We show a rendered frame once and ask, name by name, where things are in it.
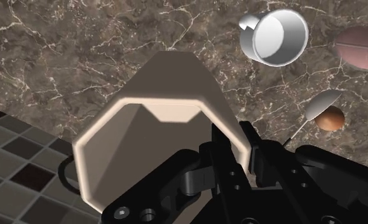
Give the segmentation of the brown egg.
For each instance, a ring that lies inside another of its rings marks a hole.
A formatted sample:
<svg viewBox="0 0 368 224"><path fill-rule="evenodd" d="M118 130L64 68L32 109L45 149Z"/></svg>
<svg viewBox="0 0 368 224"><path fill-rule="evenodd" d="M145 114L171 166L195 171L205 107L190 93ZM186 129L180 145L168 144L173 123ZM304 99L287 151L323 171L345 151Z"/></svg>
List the brown egg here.
<svg viewBox="0 0 368 224"><path fill-rule="evenodd" d="M344 113L335 106L329 106L324 112L314 119L316 125L325 131L340 129L345 122Z"/></svg>

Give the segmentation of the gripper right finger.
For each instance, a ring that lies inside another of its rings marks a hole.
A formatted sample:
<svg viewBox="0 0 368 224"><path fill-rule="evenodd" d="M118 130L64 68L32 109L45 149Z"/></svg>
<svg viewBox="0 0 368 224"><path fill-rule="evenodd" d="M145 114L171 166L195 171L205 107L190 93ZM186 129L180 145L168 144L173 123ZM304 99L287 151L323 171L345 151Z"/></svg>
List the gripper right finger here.
<svg viewBox="0 0 368 224"><path fill-rule="evenodd" d="M272 204L290 224L368 224L368 167L312 145L295 152L261 139L241 121L252 150L249 171L257 187L269 190Z"/></svg>

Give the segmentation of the beige octagonal cup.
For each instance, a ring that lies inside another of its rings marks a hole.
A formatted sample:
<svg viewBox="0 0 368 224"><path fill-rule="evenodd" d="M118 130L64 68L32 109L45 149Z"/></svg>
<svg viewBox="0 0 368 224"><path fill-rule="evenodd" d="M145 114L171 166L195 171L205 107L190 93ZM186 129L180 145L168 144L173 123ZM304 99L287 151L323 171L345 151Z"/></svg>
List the beige octagonal cup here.
<svg viewBox="0 0 368 224"><path fill-rule="evenodd" d="M252 147L190 52L146 62L72 143L78 192L102 224L224 224Z"/></svg>

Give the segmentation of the pink oval ball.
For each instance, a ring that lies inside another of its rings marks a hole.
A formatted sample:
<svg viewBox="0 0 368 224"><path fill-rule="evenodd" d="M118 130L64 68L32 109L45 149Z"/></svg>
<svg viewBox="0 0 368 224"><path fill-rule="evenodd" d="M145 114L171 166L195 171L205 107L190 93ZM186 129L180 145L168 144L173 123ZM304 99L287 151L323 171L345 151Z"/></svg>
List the pink oval ball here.
<svg viewBox="0 0 368 224"><path fill-rule="evenodd" d="M340 32L335 39L337 54L350 65L368 70L368 26L354 26Z"/></svg>

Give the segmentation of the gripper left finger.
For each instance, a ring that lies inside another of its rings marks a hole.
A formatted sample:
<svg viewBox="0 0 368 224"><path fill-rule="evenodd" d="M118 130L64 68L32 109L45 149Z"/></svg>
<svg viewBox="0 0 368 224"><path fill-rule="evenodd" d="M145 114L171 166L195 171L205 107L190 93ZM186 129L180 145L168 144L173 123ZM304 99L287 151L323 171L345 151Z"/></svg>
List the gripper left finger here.
<svg viewBox="0 0 368 224"><path fill-rule="evenodd" d="M102 224L173 224L203 191L213 197L190 224L244 224L251 187L228 138L212 126L198 151L179 150L102 212Z"/></svg>

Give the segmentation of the silver spoon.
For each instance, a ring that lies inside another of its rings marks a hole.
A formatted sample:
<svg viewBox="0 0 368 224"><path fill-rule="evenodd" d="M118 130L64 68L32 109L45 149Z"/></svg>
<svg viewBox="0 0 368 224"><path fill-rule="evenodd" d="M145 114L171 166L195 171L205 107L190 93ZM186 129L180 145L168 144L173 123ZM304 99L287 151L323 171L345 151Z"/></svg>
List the silver spoon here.
<svg viewBox="0 0 368 224"><path fill-rule="evenodd" d="M311 120L323 113L329 106L331 106L342 95L342 91L328 89L320 92L305 108L305 121L304 123L291 135L286 142L283 143L283 147L286 147L293 138L299 133L299 131Z"/></svg>

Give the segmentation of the white mug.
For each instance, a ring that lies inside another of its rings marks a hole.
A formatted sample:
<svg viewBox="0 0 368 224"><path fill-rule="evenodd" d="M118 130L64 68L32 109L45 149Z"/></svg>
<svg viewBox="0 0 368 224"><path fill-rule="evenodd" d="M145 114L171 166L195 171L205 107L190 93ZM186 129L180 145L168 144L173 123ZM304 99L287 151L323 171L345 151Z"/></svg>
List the white mug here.
<svg viewBox="0 0 368 224"><path fill-rule="evenodd" d="M296 11L279 9L245 14L238 23L240 48L250 59L271 67L291 64L304 52L308 24Z"/></svg>

